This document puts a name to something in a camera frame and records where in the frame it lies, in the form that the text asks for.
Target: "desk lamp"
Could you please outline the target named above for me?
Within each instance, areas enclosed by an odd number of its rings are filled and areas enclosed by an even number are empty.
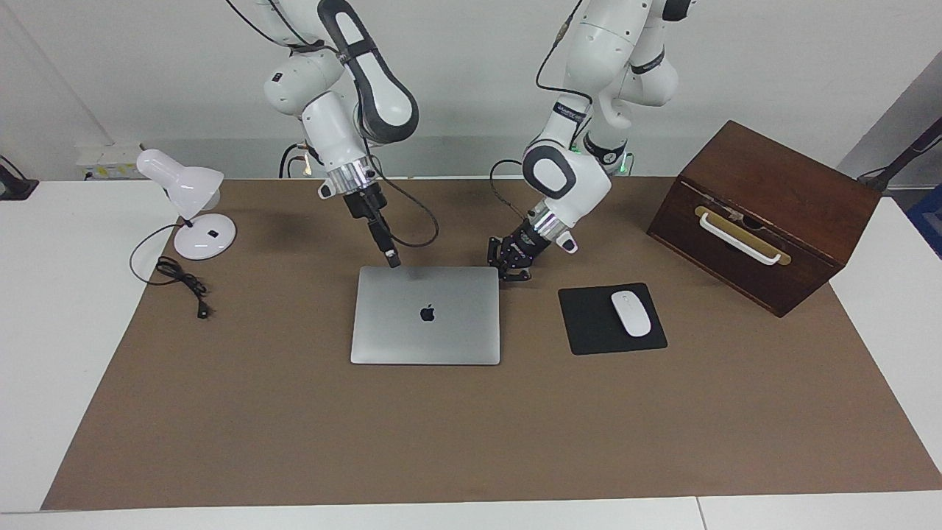
[[[222,173],[186,167],[166,153],[149,149],[138,156],[138,171],[167,193],[184,226],[177,230],[173,248],[186,259],[209,259],[222,254],[236,238],[236,224],[218,213],[194,217],[219,203]]]

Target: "mouse pad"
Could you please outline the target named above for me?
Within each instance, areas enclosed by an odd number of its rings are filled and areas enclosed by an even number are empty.
[[[630,290],[641,299],[651,319],[651,331],[646,335],[631,337],[625,331],[611,302],[611,295],[620,290]],[[651,292],[644,284],[561,289],[560,307],[562,319],[566,323],[569,349],[574,355],[637,352],[667,347],[667,337],[651,299]]]

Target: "brown wooden box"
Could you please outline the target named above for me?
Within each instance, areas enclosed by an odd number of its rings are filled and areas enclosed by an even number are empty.
[[[727,122],[675,180],[648,234],[782,317],[847,265],[879,199]]]

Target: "laptop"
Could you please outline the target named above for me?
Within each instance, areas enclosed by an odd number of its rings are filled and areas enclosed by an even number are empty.
[[[497,269],[360,269],[354,364],[500,362]]]

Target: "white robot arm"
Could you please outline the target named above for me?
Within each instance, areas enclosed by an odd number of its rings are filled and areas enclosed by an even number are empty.
[[[491,238],[488,263],[501,278],[530,279],[528,267],[556,243],[573,254],[570,230],[611,189],[631,126],[628,103],[659,107],[677,88],[677,72],[664,57],[665,22],[687,16],[696,0],[591,0],[575,30],[563,92],[523,159],[527,183],[545,198],[508,237]],[[556,45],[573,15],[563,24]],[[586,153],[571,150],[578,128],[594,110],[583,139]],[[511,270],[522,270],[511,273]]]
[[[258,0],[269,35],[292,49],[265,83],[273,107],[304,127],[308,160],[324,166],[322,199],[343,195],[350,214],[367,219],[370,233],[391,267],[398,251],[380,210],[386,199],[376,182],[368,142],[383,145],[409,138],[418,127],[418,105],[389,70],[376,43],[346,0],[320,0],[317,13],[305,0]],[[317,36],[320,20],[336,50]],[[330,88],[344,71],[358,101],[346,106]]]

